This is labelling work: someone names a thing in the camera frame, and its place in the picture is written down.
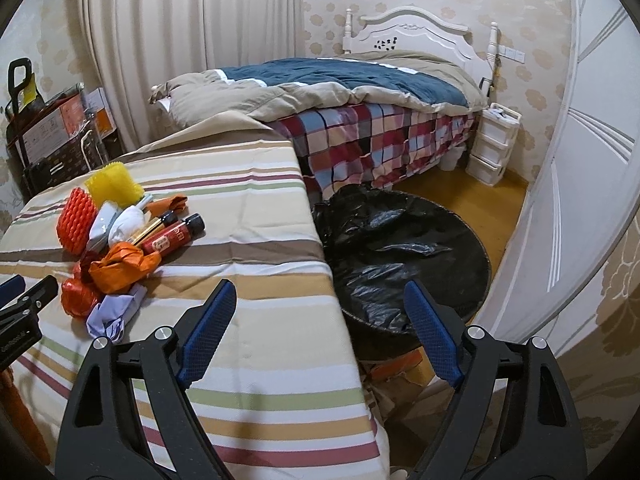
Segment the lavender paper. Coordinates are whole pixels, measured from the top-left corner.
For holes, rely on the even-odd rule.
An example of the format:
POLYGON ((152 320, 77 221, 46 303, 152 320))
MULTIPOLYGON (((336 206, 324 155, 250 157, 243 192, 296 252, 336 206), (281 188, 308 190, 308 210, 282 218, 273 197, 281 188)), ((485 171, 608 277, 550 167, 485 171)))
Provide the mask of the lavender paper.
POLYGON ((107 295, 96 304, 86 319, 91 338, 105 337, 114 344, 122 341, 125 328, 139 311, 148 290, 134 284, 124 294, 107 295))

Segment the black hand trolley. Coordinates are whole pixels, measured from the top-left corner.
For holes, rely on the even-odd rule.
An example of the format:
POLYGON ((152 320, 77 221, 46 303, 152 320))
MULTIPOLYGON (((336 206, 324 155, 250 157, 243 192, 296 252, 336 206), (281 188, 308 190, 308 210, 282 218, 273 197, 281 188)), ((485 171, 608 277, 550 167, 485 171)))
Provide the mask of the black hand trolley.
POLYGON ((6 126, 6 148, 8 149, 12 170, 18 177, 18 186, 25 197, 30 196, 21 144, 23 133, 35 120, 44 107, 42 95, 37 89, 32 61, 29 58, 16 58, 8 68, 8 91, 10 100, 4 114, 8 120, 6 126))

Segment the red foam fruit net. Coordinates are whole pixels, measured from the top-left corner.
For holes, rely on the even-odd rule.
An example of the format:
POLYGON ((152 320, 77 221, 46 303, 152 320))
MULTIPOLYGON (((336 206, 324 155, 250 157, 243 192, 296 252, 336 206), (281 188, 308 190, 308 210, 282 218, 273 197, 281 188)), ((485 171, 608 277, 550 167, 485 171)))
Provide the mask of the red foam fruit net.
POLYGON ((58 241, 66 252, 79 256, 85 251, 97 215, 91 196, 82 188, 73 188, 56 224, 58 241))

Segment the cardboard box on floor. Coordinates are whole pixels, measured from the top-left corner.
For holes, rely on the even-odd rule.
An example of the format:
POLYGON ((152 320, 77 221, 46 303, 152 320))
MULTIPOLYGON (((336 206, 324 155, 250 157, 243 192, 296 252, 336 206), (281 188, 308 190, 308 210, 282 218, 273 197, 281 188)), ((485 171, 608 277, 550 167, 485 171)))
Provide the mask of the cardboard box on floor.
POLYGON ((360 361, 359 370, 364 400, 381 426, 443 411, 452 397, 422 348, 387 361, 360 361))

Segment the orange plastic bag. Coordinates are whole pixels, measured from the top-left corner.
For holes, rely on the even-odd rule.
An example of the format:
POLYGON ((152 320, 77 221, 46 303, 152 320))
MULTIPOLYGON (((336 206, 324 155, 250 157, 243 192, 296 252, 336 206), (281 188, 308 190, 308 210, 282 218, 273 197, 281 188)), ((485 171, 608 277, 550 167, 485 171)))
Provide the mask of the orange plastic bag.
POLYGON ((130 287, 153 273, 162 262, 159 252, 146 254, 140 247, 119 242, 98 261, 89 266, 89 275, 104 295, 126 292, 130 287))

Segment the dark bottle with gold stripe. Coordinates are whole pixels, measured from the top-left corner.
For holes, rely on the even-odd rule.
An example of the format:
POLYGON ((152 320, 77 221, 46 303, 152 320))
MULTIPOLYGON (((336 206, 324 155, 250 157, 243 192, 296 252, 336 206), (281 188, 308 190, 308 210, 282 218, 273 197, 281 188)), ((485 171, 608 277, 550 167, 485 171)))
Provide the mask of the dark bottle with gold stripe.
POLYGON ((159 217, 154 217, 149 222, 146 222, 142 228, 138 229, 134 234, 126 239, 126 242, 139 246, 141 245, 147 238, 150 238, 152 235, 160 232, 161 230, 171 226, 172 224, 178 221, 178 217, 173 210, 165 211, 159 217))

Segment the white plastic drawer unit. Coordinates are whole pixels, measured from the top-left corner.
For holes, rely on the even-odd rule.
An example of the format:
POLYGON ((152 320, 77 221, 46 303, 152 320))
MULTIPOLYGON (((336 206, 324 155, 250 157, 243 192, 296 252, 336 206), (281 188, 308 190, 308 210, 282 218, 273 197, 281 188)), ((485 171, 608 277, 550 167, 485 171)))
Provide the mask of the white plastic drawer unit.
POLYGON ((521 119, 520 113, 499 103, 483 110, 466 173, 484 185, 495 186, 508 166, 521 119))

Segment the yellow foam fruit net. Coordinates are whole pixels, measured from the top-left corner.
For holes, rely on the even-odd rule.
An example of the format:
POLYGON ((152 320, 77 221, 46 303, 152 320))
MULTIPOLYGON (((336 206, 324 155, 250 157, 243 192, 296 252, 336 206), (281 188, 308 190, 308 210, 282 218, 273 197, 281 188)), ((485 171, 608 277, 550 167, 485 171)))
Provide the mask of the yellow foam fruit net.
POLYGON ((139 203, 144 196, 144 189, 131 177, 122 162, 110 162, 96 171, 88 177, 85 187, 98 209, 105 202, 125 209, 139 203))

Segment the beige and blue duvet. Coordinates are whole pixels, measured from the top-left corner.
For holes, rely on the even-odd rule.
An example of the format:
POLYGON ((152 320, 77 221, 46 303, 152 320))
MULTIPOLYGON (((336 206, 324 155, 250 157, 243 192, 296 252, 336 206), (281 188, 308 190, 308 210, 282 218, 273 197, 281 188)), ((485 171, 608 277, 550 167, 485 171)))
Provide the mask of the beige and blue duvet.
POLYGON ((313 108, 362 103, 459 116, 484 110, 488 97, 453 62, 419 51, 391 50, 280 58, 185 73, 154 86, 150 103, 175 126, 186 128, 223 112, 274 122, 313 108))

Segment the red tube with black cap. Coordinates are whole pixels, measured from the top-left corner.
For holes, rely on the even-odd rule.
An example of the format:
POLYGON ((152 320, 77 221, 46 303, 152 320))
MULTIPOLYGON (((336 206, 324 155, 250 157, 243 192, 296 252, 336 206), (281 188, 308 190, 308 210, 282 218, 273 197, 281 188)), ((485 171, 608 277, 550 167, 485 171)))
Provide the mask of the red tube with black cap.
POLYGON ((145 255, 158 252, 162 258, 189 244, 205 231, 205 222, 199 214, 190 214, 181 221, 161 230, 142 243, 145 255))

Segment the white door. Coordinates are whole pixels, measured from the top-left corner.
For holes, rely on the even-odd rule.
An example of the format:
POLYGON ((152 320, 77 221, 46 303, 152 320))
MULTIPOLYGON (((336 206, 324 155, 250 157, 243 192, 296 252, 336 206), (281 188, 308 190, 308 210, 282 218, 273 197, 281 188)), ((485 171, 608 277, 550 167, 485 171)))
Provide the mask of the white door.
POLYGON ((572 302, 639 201, 639 31, 626 0, 573 0, 570 74, 540 174, 474 318, 496 338, 570 337, 572 302))

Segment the plaid bed sheet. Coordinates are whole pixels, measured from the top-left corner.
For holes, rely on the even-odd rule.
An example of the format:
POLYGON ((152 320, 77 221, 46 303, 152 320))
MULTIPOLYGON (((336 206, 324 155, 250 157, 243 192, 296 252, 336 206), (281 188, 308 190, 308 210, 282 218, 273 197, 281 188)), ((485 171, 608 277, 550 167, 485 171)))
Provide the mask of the plaid bed sheet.
POLYGON ((312 204, 349 184, 390 188, 437 165, 477 128, 477 113, 447 116, 363 103, 314 108, 269 127, 292 142, 312 204))

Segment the small white orange box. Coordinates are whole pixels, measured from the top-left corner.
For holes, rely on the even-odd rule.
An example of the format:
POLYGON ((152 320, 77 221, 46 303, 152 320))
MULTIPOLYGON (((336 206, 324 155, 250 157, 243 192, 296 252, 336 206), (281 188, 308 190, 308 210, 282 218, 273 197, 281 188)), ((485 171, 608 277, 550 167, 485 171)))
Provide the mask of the small white orange box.
POLYGON ((86 109, 96 123, 96 130, 101 138, 106 138, 117 129, 115 118, 102 87, 85 91, 84 102, 86 109))

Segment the cream curtain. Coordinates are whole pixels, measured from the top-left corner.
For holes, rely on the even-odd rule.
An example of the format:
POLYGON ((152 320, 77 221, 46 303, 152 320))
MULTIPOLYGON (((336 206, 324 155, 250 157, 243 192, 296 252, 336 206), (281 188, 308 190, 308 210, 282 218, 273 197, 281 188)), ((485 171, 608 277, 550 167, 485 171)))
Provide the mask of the cream curtain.
POLYGON ((128 151, 159 136, 149 103, 156 84, 305 52, 303 0, 79 0, 79 7, 128 151))

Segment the white paper ball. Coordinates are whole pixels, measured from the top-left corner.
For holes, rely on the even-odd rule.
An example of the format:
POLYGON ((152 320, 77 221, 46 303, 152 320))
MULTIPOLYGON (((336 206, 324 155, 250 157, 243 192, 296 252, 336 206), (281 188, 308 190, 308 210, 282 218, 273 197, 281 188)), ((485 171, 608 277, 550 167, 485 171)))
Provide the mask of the white paper ball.
POLYGON ((107 245, 113 247, 120 242, 126 242, 145 225, 145 214, 137 206, 126 208, 113 222, 108 232, 107 245))

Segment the orange paper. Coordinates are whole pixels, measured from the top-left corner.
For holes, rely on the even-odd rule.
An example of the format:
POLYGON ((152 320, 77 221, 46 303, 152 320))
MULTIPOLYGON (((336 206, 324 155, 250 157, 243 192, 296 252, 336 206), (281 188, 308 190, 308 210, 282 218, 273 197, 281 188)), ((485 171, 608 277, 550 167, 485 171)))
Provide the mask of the orange paper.
POLYGON ((160 200, 151 200, 146 206, 145 210, 152 217, 160 217, 167 211, 172 211, 175 214, 186 209, 186 202, 188 198, 185 195, 173 195, 160 200))

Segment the trash bin with black bag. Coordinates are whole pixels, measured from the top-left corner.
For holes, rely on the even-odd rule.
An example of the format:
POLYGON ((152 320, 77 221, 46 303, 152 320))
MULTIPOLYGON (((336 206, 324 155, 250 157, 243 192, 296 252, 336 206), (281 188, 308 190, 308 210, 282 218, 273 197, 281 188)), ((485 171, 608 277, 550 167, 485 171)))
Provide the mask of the trash bin with black bag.
POLYGON ((312 207, 355 356, 395 359, 419 347, 404 288, 421 282, 469 321, 488 294, 491 263, 457 214, 412 194, 349 184, 312 207))

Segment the white tube with teal cap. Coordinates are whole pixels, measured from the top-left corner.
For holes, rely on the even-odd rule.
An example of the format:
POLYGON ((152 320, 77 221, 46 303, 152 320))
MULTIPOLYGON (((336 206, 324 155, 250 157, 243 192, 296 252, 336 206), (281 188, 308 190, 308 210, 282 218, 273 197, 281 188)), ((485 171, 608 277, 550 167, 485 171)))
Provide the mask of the white tube with teal cap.
MULTIPOLYGON (((145 206, 151 200, 152 195, 150 193, 145 193, 142 200, 140 200, 140 202, 135 204, 134 206, 140 208, 145 214, 145 206)), ((125 209, 119 208, 119 206, 111 202, 105 202, 103 204, 103 206, 99 209, 96 220, 94 220, 91 227, 88 243, 86 246, 87 252, 102 252, 103 249, 108 247, 108 232, 110 232, 111 226, 115 219, 125 209)))

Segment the white orange cardboard box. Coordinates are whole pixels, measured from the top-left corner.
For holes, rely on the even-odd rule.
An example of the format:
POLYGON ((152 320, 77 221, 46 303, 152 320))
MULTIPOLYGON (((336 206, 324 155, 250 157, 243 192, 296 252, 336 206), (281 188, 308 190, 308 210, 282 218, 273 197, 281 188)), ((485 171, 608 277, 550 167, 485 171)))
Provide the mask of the white orange cardboard box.
POLYGON ((82 92, 62 99, 18 135, 17 151, 23 166, 35 165, 51 155, 84 128, 86 122, 82 92))

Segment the striped bed sheet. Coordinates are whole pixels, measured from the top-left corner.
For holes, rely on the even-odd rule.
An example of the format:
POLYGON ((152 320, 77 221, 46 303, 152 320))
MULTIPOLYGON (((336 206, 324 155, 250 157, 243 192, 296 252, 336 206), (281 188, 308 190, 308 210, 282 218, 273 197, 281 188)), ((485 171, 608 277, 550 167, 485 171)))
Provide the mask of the striped bed sheet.
POLYGON ((239 479, 384 479, 390 452, 367 407, 292 144, 224 112, 128 155, 157 198, 181 194, 205 223, 145 281, 126 334, 175 323, 221 280, 238 303, 188 392, 239 479))

